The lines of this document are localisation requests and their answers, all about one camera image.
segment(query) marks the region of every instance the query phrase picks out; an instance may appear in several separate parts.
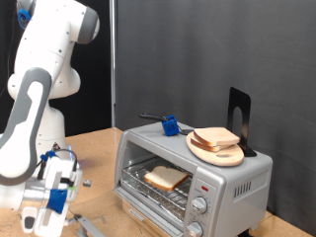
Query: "toaster oven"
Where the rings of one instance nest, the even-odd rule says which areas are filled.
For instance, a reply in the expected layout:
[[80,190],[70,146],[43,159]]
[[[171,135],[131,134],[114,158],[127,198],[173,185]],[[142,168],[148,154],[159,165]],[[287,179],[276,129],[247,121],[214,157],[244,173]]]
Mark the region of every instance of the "toaster oven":
[[[154,236],[234,237],[257,228],[266,214],[273,161],[257,154],[238,166],[213,166],[191,152],[185,136],[167,137],[160,122],[133,128],[120,138],[115,192]],[[144,181],[156,166],[189,177],[162,191]]]

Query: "toast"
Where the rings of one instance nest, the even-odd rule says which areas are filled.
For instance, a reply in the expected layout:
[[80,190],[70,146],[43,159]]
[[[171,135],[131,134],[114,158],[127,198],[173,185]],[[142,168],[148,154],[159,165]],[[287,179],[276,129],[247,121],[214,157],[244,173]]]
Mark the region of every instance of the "toast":
[[198,141],[196,136],[194,134],[191,134],[191,144],[194,146],[197,146],[200,149],[206,150],[206,151],[211,151],[211,152],[217,152],[222,149],[227,148],[230,145],[221,145],[221,146],[207,146]]
[[230,145],[229,147],[217,152],[209,152],[192,145],[191,137],[193,136],[194,132],[191,132],[187,136],[187,145],[196,157],[205,162],[216,166],[236,166],[241,164],[244,160],[244,152],[237,144]]
[[196,128],[195,138],[207,146],[233,145],[239,142],[239,137],[225,127]]
[[151,173],[144,176],[144,180],[163,191],[173,191],[176,186],[182,183],[189,175],[185,172],[167,168],[165,166],[157,166]]

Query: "blue clamp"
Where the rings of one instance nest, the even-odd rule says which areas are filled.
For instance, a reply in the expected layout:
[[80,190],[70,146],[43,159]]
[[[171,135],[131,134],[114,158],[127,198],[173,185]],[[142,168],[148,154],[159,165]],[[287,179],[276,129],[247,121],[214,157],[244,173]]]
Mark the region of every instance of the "blue clamp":
[[162,126],[164,127],[167,136],[172,136],[180,133],[178,122],[174,116],[166,117],[166,121],[162,121]]
[[53,156],[57,156],[56,153],[54,151],[47,151],[46,152],[46,156],[49,156],[50,158]]
[[21,9],[19,12],[18,12],[18,21],[19,21],[19,24],[20,24],[20,27],[22,29],[26,29],[29,21],[31,20],[31,16],[30,14],[28,13],[27,10],[25,9]]
[[51,190],[47,208],[62,213],[67,199],[67,190]]
[[46,155],[41,155],[40,159],[44,162],[46,162],[48,160],[48,156]]

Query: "black stand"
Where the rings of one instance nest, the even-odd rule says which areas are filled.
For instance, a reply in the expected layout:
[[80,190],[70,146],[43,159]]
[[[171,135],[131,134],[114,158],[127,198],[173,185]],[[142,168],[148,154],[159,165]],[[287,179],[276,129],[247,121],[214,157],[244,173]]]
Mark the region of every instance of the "black stand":
[[249,133],[250,106],[251,100],[247,94],[233,87],[230,88],[227,129],[231,132],[233,131],[234,110],[236,109],[236,107],[239,107],[243,119],[239,146],[243,150],[245,157],[257,156],[257,153],[247,146]]
[[246,230],[238,235],[238,237],[253,237],[251,234],[249,234],[249,230]]

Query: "cable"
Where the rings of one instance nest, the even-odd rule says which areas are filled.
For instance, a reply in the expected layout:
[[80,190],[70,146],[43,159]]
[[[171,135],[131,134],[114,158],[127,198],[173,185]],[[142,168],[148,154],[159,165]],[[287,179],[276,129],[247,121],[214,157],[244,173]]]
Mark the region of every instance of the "cable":
[[76,221],[78,221],[78,219],[80,219],[80,218],[82,217],[81,214],[75,214],[75,213],[73,213],[70,208],[68,208],[68,211],[69,211],[71,214],[73,214],[73,217],[75,218]]
[[191,130],[191,129],[182,130],[179,125],[178,125],[178,129],[179,129],[181,135],[189,135],[189,133],[193,132],[193,130]]
[[39,164],[40,164],[40,169],[39,169],[39,173],[38,173],[38,180],[42,180],[43,173],[44,173],[44,170],[45,170],[45,167],[46,167],[46,162],[43,162],[41,160],[41,161],[39,161],[38,165]]
[[78,163],[78,158],[77,158],[76,153],[74,153],[74,152],[71,151],[71,150],[67,150],[67,149],[54,150],[55,153],[58,152],[58,151],[68,151],[68,152],[71,152],[71,153],[75,156],[75,163],[73,164],[73,169],[72,169],[72,171],[73,171],[73,172],[76,172],[76,171],[77,171],[77,163]]
[[[14,23],[15,23],[15,17],[16,17],[16,7],[13,10],[13,18],[12,18],[12,34],[11,34],[11,41],[10,41],[10,47],[9,47],[9,54],[8,54],[8,59],[7,59],[7,76],[9,80],[10,76],[10,57],[11,57],[11,51],[12,51],[12,44],[13,44],[13,39],[14,39]],[[3,87],[0,93],[0,97],[2,96],[4,90],[6,89],[7,84]]]

